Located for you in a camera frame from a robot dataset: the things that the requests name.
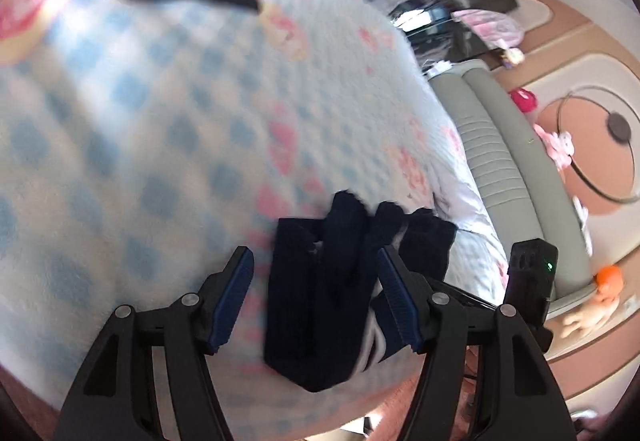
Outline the grey padded headboard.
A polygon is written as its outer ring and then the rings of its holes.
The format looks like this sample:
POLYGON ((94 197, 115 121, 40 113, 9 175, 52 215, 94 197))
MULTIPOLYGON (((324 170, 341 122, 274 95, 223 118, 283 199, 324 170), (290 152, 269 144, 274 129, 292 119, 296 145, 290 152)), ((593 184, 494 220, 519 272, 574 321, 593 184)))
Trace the grey padded headboard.
POLYGON ((532 125, 478 60, 428 83, 454 122, 503 249, 529 239, 558 248, 548 317, 584 303, 596 286, 582 224, 532 125))

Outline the navy blue garment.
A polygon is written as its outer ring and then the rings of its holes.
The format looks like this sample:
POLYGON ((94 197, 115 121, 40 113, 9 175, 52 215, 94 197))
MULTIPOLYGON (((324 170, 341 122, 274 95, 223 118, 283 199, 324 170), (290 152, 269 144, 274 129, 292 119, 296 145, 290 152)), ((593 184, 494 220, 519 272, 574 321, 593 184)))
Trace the navy blue garment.
POLYGON ((396 246, 405 266, 442 281, 457 225, 383 201, 368 211, 353 193, 333 196, 321 219, 278 222, 268 282, 265 363, 309 392, 344 383, 401 350, 378 283, 378 250, 396 246))

